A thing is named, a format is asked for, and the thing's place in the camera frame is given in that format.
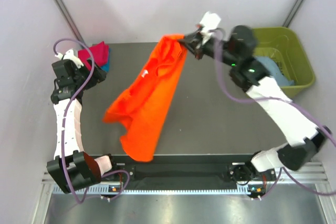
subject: orange cloth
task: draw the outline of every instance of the orange cloth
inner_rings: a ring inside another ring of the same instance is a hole
[[[120,138],[134,160],[153,159],[157,141],[180,78],[187,50],[177,42],[183,35],[164,36],[152,51],[134,83],[107,109],[103,121],[121,122]]]

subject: blue cloth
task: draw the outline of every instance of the blue cloth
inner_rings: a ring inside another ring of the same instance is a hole
[[[109,48],[109,56],[107,58],[107,63],[103,66],[101,66],[101,69],[105,72],[108,72],[110,70],[110,57],[111,57],[111,48]]]
[[[280,71],[278,65],[268,57],[256,56],[255,57],[265,68],[268,69],[270,74],[274,77],[280,87],[295,85],[293,80],[288,80]]]

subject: magenta cloth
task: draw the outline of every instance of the magenta cloth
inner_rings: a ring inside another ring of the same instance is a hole
[[[109,59],[109,46],[105,45],[105,42],[102,41],[101,43],[94,45],[92,47],[89,47],[95,63],[99,66],[102,67],[108,62]],[[78,51],[78,58],[83,62],[83,64],[87,67],[87,69],[91,70],[91,66],[88,63],[88,59],[90,58],[88,51],[83,49]]]

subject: plastic laundry basket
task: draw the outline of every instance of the plastic laundry basket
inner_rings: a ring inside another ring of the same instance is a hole
[[[254,32],[259,41],[255,56],[271,58],[288,80],[294,80],[294,86],[281,87],[289,98],[315,82],[307,55],[292,30],[286,27],[267,27],[255,28]]]

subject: table surface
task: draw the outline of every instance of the table surface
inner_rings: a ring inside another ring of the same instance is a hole
[[[111,203],[98,197],[75,205],[72,195],[52,195],[45,224],[326,223],[318,197],[296,185],[277,185],[262,201],[243,195],[124,195]]]
[[[81,132],[89,154],[124,154],[119,123],[105,124],[109,105],[136,79],[156,43],[110,44],[106,80],[84,92]],[[228,90],[245,94],[229,79]],[[250,154],[285,143],[276,124],[258,104],[239,104],[224,95],[215,76],[214,61],[188,55],[156,148],[156,154]]]

